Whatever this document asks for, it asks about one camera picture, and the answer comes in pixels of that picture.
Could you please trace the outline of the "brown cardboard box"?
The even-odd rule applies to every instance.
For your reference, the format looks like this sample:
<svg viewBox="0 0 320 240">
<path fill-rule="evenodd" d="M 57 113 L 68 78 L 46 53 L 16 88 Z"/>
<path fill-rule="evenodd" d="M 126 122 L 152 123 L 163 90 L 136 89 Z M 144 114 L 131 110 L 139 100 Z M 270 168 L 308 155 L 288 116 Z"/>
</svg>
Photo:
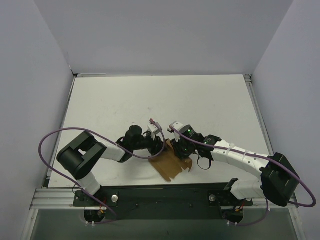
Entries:
<svg viewBox="0 0 320 240">
<path fill-rule="evenodd" d="M 181 160 L 175 155 L 169 139 L 166 139 L 165 141 L 165 149 L 163 152 L 159 156 L 149 159 L 148 161 L 168 183 L 174 180 L 177 175 L 184 170 L 190 172 L 193 167 L 193 160 L 191 158 Z"/>
</svg>

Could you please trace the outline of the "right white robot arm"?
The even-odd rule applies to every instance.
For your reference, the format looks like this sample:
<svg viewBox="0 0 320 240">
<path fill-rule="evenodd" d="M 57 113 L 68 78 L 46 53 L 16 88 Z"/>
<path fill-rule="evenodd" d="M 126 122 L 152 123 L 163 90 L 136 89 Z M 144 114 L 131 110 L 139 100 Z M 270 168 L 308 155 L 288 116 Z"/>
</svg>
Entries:
<svg viewBox="0 0 320 240">
<path fill-rule="evenodd" d="M 221 162 L 253 175 L 255 180 L 232 181 L 230 192 L 238 200 L 266 198 L 285 207 L 299 184 L 294 178 L 296 171 L 281 153 L 258 155 L 220 137 L 196 133 L 190 125 L 172 124 L 168 131 L 174 134 L 171 145 L 178 158 L 183 160 L 196 154 L 199 159 L 208 159 L 210 164 Z"/>
</svg>

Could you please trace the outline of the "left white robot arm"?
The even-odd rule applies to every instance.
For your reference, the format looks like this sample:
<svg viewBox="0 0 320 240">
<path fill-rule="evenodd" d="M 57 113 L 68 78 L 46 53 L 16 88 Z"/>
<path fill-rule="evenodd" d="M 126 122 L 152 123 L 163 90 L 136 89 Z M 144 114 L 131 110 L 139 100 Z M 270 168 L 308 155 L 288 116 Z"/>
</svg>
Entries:
<svg viewBox="0 0 320 240">
<path fill-rule="evenodd" d="M 117 142 L 104 144 L 86 130 L 65 146 L 56 159 L 86 191 L 84 199 L 96 206 L 103 199 L 101 185 L 92 173 L 97 162 L 106 159 L 125 163 L 139 150 L 148 150 L 152 157 L 158 156 L 165 148 L 159 134 L 163 134 L 163 129 L 158 123 L 150 123 L 146 132 L 132 125 Z"/>
</svg>

